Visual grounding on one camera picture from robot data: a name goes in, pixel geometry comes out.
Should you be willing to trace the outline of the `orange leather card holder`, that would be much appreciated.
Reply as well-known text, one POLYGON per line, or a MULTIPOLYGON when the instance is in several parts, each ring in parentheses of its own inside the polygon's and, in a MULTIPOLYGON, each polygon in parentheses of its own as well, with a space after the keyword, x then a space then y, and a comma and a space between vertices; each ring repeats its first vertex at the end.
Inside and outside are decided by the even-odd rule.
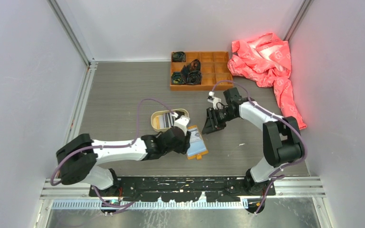
MULTIPOLYGON (((199 131, 199 128, 197 125, 193 125, 187 128, 187 130, 190 132, 192 129, 197 129, 199 131)), ((199 142, 193 142, 190 143, 190 147, 187 150, 186 156, 188 160, 193 160, 193 159, 197 159, 197 160, 201 160, 202 156, 206 155, 209 153, 209 150, 207 149, 205 142, 203 140, 202 134, 201 134, 201 138, 202 140, 199 142)))

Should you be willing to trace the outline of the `beige oval card tray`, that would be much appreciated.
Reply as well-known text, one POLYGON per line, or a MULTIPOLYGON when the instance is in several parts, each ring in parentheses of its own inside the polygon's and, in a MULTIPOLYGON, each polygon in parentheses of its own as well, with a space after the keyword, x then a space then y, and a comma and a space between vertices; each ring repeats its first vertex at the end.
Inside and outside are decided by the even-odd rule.
POLYGON ((157 111, 151 116, 151 126, 156 132, 166 132, 169 129, 182 129, 186 132, 189 122, 189 114, 185 109, 157 111))

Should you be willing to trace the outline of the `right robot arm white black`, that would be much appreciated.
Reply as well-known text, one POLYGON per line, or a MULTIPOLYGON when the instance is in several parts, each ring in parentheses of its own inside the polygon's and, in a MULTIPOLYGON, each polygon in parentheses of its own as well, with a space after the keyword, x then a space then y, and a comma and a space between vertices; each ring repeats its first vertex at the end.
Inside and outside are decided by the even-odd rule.
POLYGON ((246 171, 243 180, 244 190, 250 195, 257 195, 269 186, 272 176, 280 169, 306 156, 297 120, 292 116, 271 113, 252 98, 242 97, 235 87, 224 91, 223 95, 225 104, 213 91, 208 93, 207 100, 213 107, 206 110, 202 134, 223 130, 228 121, 237 118, 249 121, 262 131, 263 157, 246 171))

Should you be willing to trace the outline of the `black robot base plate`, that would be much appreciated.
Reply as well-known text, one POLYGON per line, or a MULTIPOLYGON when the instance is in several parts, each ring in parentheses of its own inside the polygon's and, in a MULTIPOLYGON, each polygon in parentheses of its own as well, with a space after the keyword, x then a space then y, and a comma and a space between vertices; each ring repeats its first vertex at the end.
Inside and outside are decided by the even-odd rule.
POLYGON ((196 202, 201 195, 207 202, 235 202, 241 197, 276 194, 274 185, 256 184, 248 188, 243 177, 120 177, 114 187, 99 190, 101 197, 124 201, 196 202))

